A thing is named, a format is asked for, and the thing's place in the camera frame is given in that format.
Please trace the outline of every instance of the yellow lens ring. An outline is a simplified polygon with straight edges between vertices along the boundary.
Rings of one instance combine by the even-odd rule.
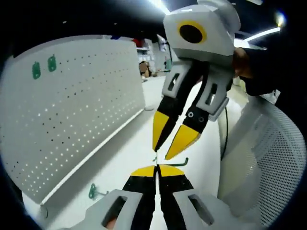
[[[203,43],[207,40],[207,32],[202,25],[195,21],[182,21],[178,23],[177,31],[185,41],[193,44]]]

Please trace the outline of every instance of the table surface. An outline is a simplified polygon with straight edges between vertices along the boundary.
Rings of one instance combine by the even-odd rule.
[[[59,190],[40,206],[23,194],[28,213],[44,229],[70,228],[85,217],[86,210],[96,201],[88,198],[92,183],[101,193],[121,189],[130,174],[138,168],[153,165],[156,153],[152,150],[153,115],[162,99],[165,77],[150,78],[142,83],[146,106],[154,110],[143,111],[94,156],[92,156]],[[183,114],[187,111],[198,93],[200,84],[192,89]],[[184,117],[180,117],[170,137],[158,151],[158,164],[183,163],[180,167],[194,188],[217,196],[220,177],[220,136],[217,122],[210,122],[200,139],[175,158],[166,161],[165,154],[180,127]],[[160,204],[156,202],[151,230],[166,230]]]

